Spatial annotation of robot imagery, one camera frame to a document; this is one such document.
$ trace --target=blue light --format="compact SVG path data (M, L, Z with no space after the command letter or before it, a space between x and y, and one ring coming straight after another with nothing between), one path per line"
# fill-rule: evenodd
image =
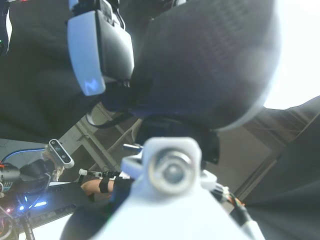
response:
M41 201L41 202L38 202L34 205L34 207L40 207L40 206L44 206L44 205L47 205L47 202L46 201Z

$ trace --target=bright light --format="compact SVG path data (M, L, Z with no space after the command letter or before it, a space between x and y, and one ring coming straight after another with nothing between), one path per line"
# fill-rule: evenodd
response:
M282 50L264 106L288 109L320 95L320 1L278 0Z
M47 205L47 202L46 201L41 201L41 202L38 202L34 205L34 207L40 207L40 206L43 206L43 205Z

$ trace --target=black sleeve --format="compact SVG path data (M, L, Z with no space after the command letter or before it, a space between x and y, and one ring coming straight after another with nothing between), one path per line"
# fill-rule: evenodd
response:
M108 183L109 183L109 178L104 178L101 180L99 184L99 188L102 194L108 193Z

